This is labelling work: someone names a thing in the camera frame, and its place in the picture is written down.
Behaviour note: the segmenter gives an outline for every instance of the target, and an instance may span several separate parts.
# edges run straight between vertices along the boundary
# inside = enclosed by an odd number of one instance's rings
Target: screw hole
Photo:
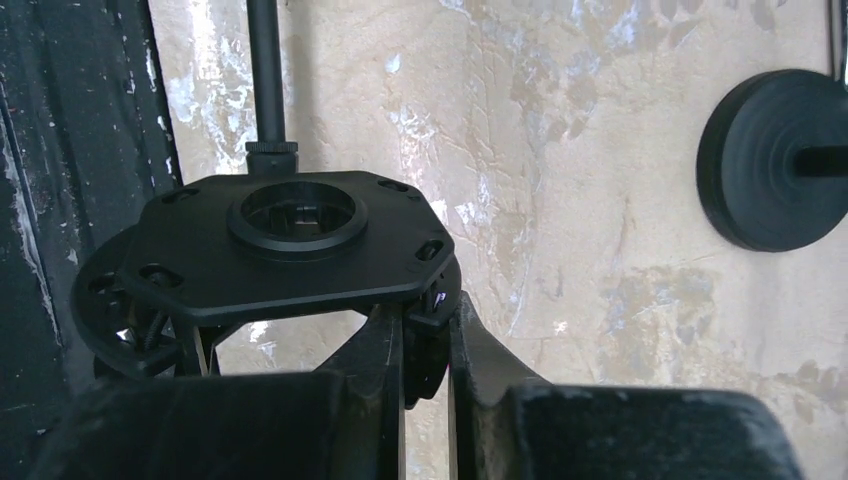
[[[168,195],[162,197],[162,203],[172,204],[177,203],[179,201],[185,200],[188,197],[193,197],[200,193],[200,190],[196,188],[183,188],[182,190],[177,190],[176,192],[171,192]]]
[[[162,288],[174,288],[183,283],[183,277],[157,264],[141,267],[138,274],[148,282]]]
[[[104,273],[88,283],[88,291],[103,295],[110,292],[115,287],[115,283],[117,283],[117,277],[114,272]]]
[[[388,188],[389,190],[394,190],[396,192],[401,192],[401,193],[409,191],[409,187],[407,187],[406,185],[404,185],[402,183],[398,183],[394,180],[378,180],[377,185],[379,185],[383,188]]]
[[[441,240],[428,240],[415,252],[415,258],[422,262],[432,260],[444,246],[445,244]]]

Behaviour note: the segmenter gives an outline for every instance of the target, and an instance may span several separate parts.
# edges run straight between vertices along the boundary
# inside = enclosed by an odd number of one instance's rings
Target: weathered wall
[[[188,180],[243,172],[255,136],[242,3],[153,2]],[[694,184],[727,91],[826,70],[825,6],[289,0],[289,134],[304,170],[420,187],[487,326],[548,378],[742,389],[778,414],[810,478],[848,478],[848,227],[797,252],[743,251]],[[315,366],[360,323],[256,324],[222,361]],[[408,414],[410,478],[447,478],[445,392]]]

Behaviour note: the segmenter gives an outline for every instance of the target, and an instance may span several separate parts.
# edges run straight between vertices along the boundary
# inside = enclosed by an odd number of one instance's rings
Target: round weight
[[[848,212],[848,177],[799,176],[795,163],[801,150],[823,146],[848,146],[848,94],[837,82],[782,70],[741,83],[716,107],[698,148],[698,195],[713,227],[766,252],[827,235]]]

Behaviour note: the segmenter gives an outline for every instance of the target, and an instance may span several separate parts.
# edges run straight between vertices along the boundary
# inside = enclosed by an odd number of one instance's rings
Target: mounting plate
[[[454,243],[417,189],[367,172],[208,177],[145,207],[126,291],[198,326],[421,296]]]

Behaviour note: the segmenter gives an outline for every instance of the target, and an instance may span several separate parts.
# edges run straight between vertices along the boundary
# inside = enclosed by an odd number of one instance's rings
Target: black rod
[[[848,176],[848,146],[801,150],[795,155],[795,173],[801,177]]]
[[[276,0],[247,0],[250,65],[256,101],[256,135],[260,142],[286,141],[283,67]]]

